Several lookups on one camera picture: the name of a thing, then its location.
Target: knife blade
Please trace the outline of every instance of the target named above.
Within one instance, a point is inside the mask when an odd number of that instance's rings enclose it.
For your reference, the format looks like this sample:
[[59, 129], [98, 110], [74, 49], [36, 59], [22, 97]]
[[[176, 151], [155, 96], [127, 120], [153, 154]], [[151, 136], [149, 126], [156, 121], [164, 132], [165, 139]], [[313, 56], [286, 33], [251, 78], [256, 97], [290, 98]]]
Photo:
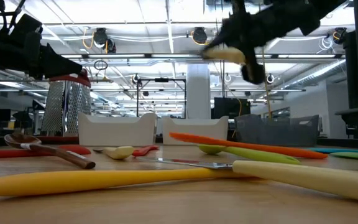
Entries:
[[233, 169], [233, 172], [238, 174], [251, 175], [358, 200], [358, 171], [259, 161], [234, 161], [232, 164], [222, 164], [166, 158], [138, 159], [210, 169]]

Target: tabletop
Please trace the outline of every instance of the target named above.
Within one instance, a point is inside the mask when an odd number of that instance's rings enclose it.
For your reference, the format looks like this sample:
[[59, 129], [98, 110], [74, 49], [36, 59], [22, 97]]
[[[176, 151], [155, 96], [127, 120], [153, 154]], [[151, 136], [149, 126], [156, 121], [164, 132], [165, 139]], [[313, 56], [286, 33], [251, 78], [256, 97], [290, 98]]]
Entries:
[[[88, 155], [96, 170], [189, 169], [187, 166], [114, 161]], [[240, 157], [206, 155], [195, 146], [162, 146], [147, 157], [232, 162]], [[358, 160], [300, 159], [309, 166], [358, 170]], [[79, 170], [57, 157], [0, 159], [0, 176]], [[205, 179], [44, 195], [0, 197], [0, 223], [358, 223], [358, 201], [257, 178]]]

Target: white column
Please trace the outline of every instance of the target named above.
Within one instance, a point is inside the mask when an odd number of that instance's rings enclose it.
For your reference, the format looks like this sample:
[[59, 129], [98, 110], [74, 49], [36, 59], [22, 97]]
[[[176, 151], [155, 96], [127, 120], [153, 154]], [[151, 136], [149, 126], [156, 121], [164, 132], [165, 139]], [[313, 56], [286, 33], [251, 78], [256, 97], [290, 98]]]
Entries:
[[208, 64], [187, 65], [186, 118], [211, 118], [211, 91]]

